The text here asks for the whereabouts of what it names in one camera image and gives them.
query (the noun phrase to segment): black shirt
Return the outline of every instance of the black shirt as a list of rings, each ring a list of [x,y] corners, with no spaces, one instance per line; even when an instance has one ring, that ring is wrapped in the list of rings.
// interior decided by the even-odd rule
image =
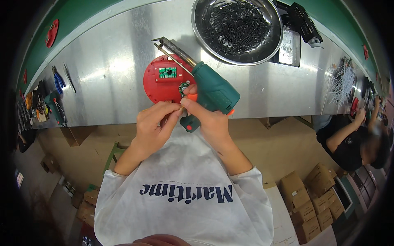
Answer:
[[[355,171],[362,166],[360,145],[367,138],[368,129],[360,126],[357,131],[352,132],[342,141],[334,153],[331,153],[327,147],[326,140],[350,123],[347,115],[333,115],[330,123],[316,134],[324,150],[345,171]]]
[[[23,142],[20,136],[18,136],[18,145],[20,152],[25,152],[30,147],[30,145],[34,143],[36,131],[37,129],[29,129],[21,132],[21,135],[25,139],[26,144]]]

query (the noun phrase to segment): bundle of wires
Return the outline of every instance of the bundle of wires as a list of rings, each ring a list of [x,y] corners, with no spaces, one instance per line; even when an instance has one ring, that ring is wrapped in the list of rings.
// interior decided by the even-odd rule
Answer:
[[[332,70],[333,78],[328,91],[331,95],[330,103],[336,103],[338,113],[339,108],[348,100],[356,77],[352,61],[346,57],[341,60],[341,66],[333,67]]]
[[[205,8],[201,35],[218,54],[242,55],[259,46],[271,28],[260,10],[243,0],[222,1]]]

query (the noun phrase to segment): wire cutter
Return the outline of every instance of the wire cutter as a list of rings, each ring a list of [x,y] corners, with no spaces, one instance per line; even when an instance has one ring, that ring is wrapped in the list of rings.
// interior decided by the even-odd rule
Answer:
[[[62,88],[66,87],[66,83],[64,83],[63,79],[60,77],[56,67],[52,67],[53,77],[55,79],[55,87],[59,94],[63,94]]]

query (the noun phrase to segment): red plastic part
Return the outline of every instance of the red plastic part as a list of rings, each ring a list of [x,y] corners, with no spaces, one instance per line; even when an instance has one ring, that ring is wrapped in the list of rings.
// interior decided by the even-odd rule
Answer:
[[[25,69],[25,72],[23,73],[23,83],[27,83],[27,70]]]
[[[363,45],[363,47],[364,47],[364,57],[365,57],[365,60],[367,61],[368,58],[369,58],[368,49],[367,49],[367,46],[365,44]]]
[[[198,94],[188,94],[188,99],[197,102],[197,95]]]
[[[351,105],[350,116],[354,119],[357,113],[357,109],[359,107],[359,99],[356,97]]]
[[[49,28],[48,33],[46,34],[45,38],[45,45],[50,48],[55,42],[56,35],[58,33],[59,28],[59,19],[53,21],[52,25]]]
[[[232,115],[235,112],[234,109],[230,110],[230,112],[227,114],[228,116]]]
[[[179,63],[181,63],[189,71],[192,68],[180,59],[177,55],[172,55]],[[176,67],[177,77],[176,78],[160,78],[159,68],[164,67]],[[151,61],[145,70],[143,77],[144,90],[148,98],[153,103],[160,101],[171,101],[180,104],[182,99],[179,93],[179,85],[190,81],[190,85],[195,84],[194,78],[181,66],[176,64],[173,60],[168,60],[168,56],[162,55]]]

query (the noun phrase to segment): black wire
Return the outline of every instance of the black wire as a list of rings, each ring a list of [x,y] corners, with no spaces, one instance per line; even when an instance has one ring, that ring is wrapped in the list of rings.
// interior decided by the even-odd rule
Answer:
[[[206,7],[203,24],[203,39],[216,53],[226,56],[262,46],[271,27],[257,7],[242,0]]]

